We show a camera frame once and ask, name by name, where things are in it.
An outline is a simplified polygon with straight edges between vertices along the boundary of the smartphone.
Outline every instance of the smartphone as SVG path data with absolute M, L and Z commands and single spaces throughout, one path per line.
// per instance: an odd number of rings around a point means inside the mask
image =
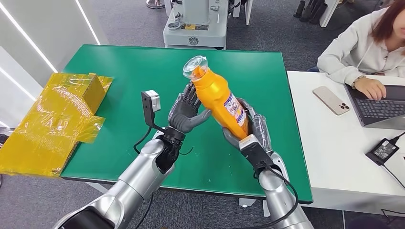
M 325 86 L 318 87 L 312 92 L 336 115 L 342 115 L 350 110 L 347 103 L 343 102 Z

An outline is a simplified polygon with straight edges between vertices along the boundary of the bottle label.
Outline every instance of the bottle label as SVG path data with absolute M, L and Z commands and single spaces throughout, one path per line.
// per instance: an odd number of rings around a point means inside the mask
M 235 120 L 238 122 L 239 126 L 242 126 L 246 119 L 246 112 L 243 110 L 242 105 L 240 105 L 234 94 L 231 93 L 229 95 L 229 98 L 224 103 L 224 106 L 229 113 L 235 117 Z

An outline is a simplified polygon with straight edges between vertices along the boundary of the woman's hand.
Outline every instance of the woman's hand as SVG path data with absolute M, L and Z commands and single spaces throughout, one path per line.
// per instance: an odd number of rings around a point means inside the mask
M 380 100 L 387 97 L 385 86 L 378 80 L 361 78 L 354 83 L 354 87 L 369 99 Z

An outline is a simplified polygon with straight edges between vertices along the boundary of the wristwatch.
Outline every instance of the wristwatch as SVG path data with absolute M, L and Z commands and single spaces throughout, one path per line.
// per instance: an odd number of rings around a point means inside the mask
M 353 83 L 350 85 L 353 89 L 356 89 L 356 87 L 354 86 L 354 84 L 359 80 L 359 79 L 362 79 L 362 78 L 366 78 L 366 76 L 365 75 L 361 75 L 361 76 L 359 76 L 357 79 L 355 79 L 354 81 L 353 81 Z

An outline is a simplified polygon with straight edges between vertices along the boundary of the brown hair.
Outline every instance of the brown hair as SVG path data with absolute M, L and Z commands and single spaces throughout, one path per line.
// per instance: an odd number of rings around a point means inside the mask
M 394 32 L 394 21 L 403 10 L 405 10 L 405 0 L 395 0 L 391 4 L 371 32 L 375 42 L 380 43 L 391 37 Z

